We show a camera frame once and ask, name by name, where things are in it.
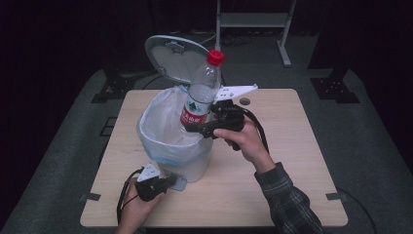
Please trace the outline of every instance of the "plaid sleeve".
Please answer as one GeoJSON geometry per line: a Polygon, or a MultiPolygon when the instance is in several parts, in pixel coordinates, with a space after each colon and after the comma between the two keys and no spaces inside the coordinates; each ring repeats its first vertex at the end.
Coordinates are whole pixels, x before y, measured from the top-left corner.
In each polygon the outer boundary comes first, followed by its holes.
{"type": "Polygon", "coordinates": [[[310,199],[293,186],[282,163],[255,178],[270,205],[271,219],[280,233],[323,233],[319,218],[310,209],[310,199]]]}

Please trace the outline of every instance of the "table top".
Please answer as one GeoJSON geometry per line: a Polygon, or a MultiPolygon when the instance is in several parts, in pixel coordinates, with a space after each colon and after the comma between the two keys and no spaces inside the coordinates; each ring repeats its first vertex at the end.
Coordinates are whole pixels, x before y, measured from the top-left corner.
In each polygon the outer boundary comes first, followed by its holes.
{"type": "MultiPolygon", "coordinates": [[[[108,142],[81,223],[89,227],[117,226],[116,206],[127,177],[145,166],[147,157],[136,133],[136,123],[158,91],[130,91],[108,142]]],[[[294,90],[259,89],[242,96],[245,106],[265,130],[270,154],[282,162],[294,185],[311,200],[323,226],[343,226],[347,215],[336,193],[299,96],[294,90]]],[[[253,166],[240,151],[215,139],[204,176],[182,192],[170,190],[145,222],[146,227],[273,226],[268,203],[255,180],[253,166]]]]}

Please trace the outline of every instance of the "trash can lid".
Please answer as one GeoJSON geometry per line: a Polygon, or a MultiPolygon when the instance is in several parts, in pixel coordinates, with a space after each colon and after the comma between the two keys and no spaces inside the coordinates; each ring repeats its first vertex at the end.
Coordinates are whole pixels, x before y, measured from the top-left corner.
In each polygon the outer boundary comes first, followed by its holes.
{"type": "Polygon", "coordinates": [[[145,42],[146,55],[164,77],[190,84],[191,77],[207,60],[208,50],[196,42],[172,36],[156,35],[145,42]]]}

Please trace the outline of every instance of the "water bottle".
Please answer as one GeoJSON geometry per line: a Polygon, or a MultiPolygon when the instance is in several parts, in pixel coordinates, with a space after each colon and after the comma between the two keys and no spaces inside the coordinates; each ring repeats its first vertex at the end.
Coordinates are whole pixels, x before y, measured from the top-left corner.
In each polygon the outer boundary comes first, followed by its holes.
{"type": "Polygon", "coordinates": [[[206,63],[197,70],[180,116],[182,125],[203,124],[207,120],[209,107],[221,86],[220,66],[223,60],[224,54],[212,50],[206,57],[206,63]]]}

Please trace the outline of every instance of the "bottle label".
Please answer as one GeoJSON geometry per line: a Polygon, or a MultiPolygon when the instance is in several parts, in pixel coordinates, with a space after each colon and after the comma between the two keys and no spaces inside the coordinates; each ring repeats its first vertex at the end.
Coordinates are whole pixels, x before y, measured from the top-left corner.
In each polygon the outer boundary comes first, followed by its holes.
{"type": "Polygon", "coordinates": [[[210,103],[200,103],[188,96],[183,106],[180,121],[182,124],[203,124],[207,120],[210,103]]]}

